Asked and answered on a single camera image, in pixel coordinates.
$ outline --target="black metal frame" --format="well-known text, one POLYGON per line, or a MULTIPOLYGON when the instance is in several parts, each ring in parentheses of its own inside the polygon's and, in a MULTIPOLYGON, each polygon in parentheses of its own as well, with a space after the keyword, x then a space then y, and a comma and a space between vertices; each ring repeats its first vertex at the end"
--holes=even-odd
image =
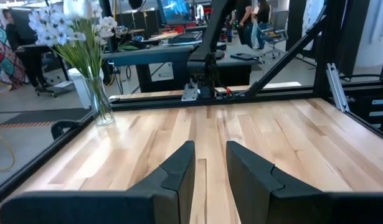
MULTIPOLYGON (((327 0, 327 7, 324 7, 323 15, 317 23, 309 30, 307 35, 303 37, 285 56, 259 81, 254 83, 247 91, 235 91, 235 98, 223 99, 207 99, 197 101, 181 101, 181 95, 176 96, 159 96, 149 98, 130 98, 130 99, 112 99, 111 105, 115 111, 127 110, 146 110, 158 108, 178 108, 185 106, 202 106, 202 105, 221 105, 232 103, 252 103, 258 101, 273 101, 273 100, 291 100, 303 98, 324 98, 328 100, 331 97, 329 92, 329 83, 326 76, 325 66, 327 63, 334 62, 334 50, 338 44, 338 40, 334 36, 334 31, 341 28, 342 14, 344 11, 346 0, 327 0), (290 88, 273 88, 263 89, 269 81, 283 69, 294 56, 302 50, 322 31, 323 41, 321 43, 320 58, 316 69, 316 77, 313 86, 290 87, 290 88)), ((383 80, 370 83, 347 83, 344 84, 344 91, 347 93, 361 90, 383 90, 383 80)), ((373 133, 383 138, 381 133, 376 128, 359 119, 352 113, 346 113, 356 122, 362 124, 373 133)), ((22 170, 17 172, 12 179, 3 183, 0 187, 0 202, 8 197, 17 187, 19 187, 27 178, 35 171, 41 168, 52 156, 59 152, 66 144, 68 144, 77 134, 91 122, 93 116, 88 114, 79 124, 76 129, 58 137, 44 152, 37 156, 33 161, 22 170)))

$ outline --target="jeans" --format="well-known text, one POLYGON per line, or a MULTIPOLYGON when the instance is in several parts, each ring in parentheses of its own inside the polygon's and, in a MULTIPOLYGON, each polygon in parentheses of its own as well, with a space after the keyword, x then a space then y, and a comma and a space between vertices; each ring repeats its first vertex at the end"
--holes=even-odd
POLYGON ((17 55, 25 67, 25 73, 33 87, 44 85, 46 80, 43 77, 42 57, 40 54, 21 52, 17 55))
POLYGON ((241 44, 247 44, 250 48, 252 48, 252 39, 251 39, 252 28, 253 28, 253 24, 251 22, 245 25, 244 27, 238 28, 241 44))
POLYGON ((256 32, 256 38, 258 39, 259 43, 259 49, 265 48, 265 40, 263 39, 262 35, 264 35, 260 30, 264 30, 268 28, 268 23, 259 23, 258 24, 258 31, 256 32))

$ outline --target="cable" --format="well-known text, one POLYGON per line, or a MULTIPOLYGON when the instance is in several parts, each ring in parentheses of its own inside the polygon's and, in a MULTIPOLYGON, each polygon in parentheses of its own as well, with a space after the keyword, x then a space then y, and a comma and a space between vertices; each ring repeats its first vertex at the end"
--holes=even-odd
POLYGON ((126 74, 126 78, 127 79, 130 79, 131 78, 131 69, 130 69, 130 66, 126 66, 126 69, 125 69, 125 74, 126 74))
POLYGON ((116 0, 114 0, 114 15, 113 15, 113 17, 114 17, 114 21, 116 21, 116 0))
POLYGON ((110 86, 110 85, 112 85, 112 83, 114 82, 114 75, 115 75, 115 74, 111 74, 111 75, 110 75, 110 82, 107 83, 107 84, 105 84, 106 86, 110 86))
POLYGON ((6 171, 11 169, 14 164, 16 163, 16 155, 14 154, 14 151, 12 150, 12 147, 9 145, 9 143, 0 135, 0 140, 3 142, 3 144, 7 147, 7 150, 10 152, 12 162, 11 165, 8 167, 0 167, 0 171, 6 171))
POLYGON ((210 75, 213 81, 214 82, 216 81, 219 87, 222 87, 227 92, 227 96, 224 96, 222 93, 220 93, 219 95, 223 98, 233 99, 235 97, 233 94, 233 91, 229 87, 223 85, 223 83, 220 81, 219 70, 217 69, 217 67, 213 64, 209 65, 209 71, 212 72, 210 75))

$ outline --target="person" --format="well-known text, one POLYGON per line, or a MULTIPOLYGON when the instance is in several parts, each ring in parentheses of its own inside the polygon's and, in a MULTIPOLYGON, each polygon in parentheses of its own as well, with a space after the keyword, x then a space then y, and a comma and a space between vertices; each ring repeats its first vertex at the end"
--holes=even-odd
POLYGON ((233 25, 235 22, 235 10, 231 11, 230 15, 230 25, 233 25))
POLYGON ((263 39, 263 33, 261 30, 268 28, 268 21, 270 15, 270 6, 266 0, 258 0, 259 10, 256 14, 256 20, 258 23, 258 30, 256 33, 256 38, 258 39, 259 48, 258 50, 263 50, 265 48, 265 40, 263 39))
POLYGON ((202 6, 202 4, 198 4, 196 8, 196 21, 198 23, 201 23, 203 19, 204 19, 204 6, 202 6))
POLYGON ((252 12, 253 22, 256 22, 256 15, 258 14, 258 11, 259 11, 259 6, 258 6, 258 4, 256 4, 256 6, 252 12))
POLYGON ((34 44, 34 42, 29 42, 21 39, 21 36, 18 33, 17 27, 14 23, 14 19, 11 16, 10 10, 3 9, 3 16, 7 20, 6 26, 6 35, 7 40, 13 51, 16 52, 16 55, 21 60, 23 66, 25 67, 25 73, 31 83, 31 85, 37 88, 46 88, 50 86, 45 78, 43 77, 42 70, 42 56, 40 53, 25 52, 22 45, 34 44))
POLYGON ((239 22, 239 28, 237 29, 239 33, 239 38, 241 44, 247 44, 252 48, 252 1, 251 0, 238 0, 236 6, 235 17, 239 22))

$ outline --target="glass vase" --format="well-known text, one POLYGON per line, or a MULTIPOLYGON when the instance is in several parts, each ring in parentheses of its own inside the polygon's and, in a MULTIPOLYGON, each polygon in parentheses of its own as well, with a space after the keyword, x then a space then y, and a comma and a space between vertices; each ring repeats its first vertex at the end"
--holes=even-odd
POLYGON ((110 102, 105 95, 101 77, 85 78, 95 124, 104 126, 114 122, 114 114, 110 102))

